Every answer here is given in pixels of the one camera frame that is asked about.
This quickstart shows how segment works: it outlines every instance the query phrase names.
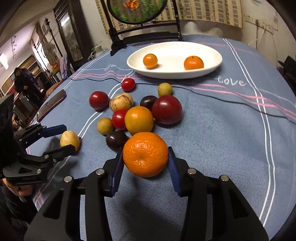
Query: white plate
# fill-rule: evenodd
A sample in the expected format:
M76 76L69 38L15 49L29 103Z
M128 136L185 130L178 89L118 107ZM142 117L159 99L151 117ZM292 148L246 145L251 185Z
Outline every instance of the white plate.
M155 54L158 67L147 69L143 64L146 54ZM189 56L200 57L205 67L202 69L185 70L184 61ZM221 54L208 46L192 42L163 42L146 46L132 53L127 65L139 74L157 78L180 80L200 77L213 72L222 62Z

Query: yellow potato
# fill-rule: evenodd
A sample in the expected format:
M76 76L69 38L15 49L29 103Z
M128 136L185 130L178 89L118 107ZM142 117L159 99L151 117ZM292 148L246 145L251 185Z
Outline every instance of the yellow potato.
M173 88L169 83L161 83L157 88L157 92L159 97L163 95L171 95L173 92Z
M59 144L60 146L73 145L75 147L75 150L78 151L80 147L80 139L75 132L65 131L62 134Z

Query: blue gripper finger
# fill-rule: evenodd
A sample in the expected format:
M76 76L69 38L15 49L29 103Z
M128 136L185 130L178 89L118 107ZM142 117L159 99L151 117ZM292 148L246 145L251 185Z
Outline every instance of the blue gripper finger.
M43 129L40 133L40 136L44 138L53 137L56 135L63 134L66 130L67 130L67 127L65 125L53 126L53 127Z

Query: phone screen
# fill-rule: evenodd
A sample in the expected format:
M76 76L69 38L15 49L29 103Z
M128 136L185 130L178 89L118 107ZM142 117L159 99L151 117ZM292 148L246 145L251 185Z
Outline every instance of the phone screen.
M37 112L37 121L40 122L51 110L67 97L65 90L59 91L48 102L46 102Z

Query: red tomato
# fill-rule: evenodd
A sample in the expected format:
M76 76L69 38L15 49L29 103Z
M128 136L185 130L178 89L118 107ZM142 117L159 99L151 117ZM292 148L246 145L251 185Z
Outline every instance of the red tomato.
M131 91L136 86L136 83L134 79L132 78L126 78L121 84L121 88L124 92Z
M124 117L126 116L127 109L120 109L113 113L112 116L112 125L118 130L126 129L126 125L124 123Z

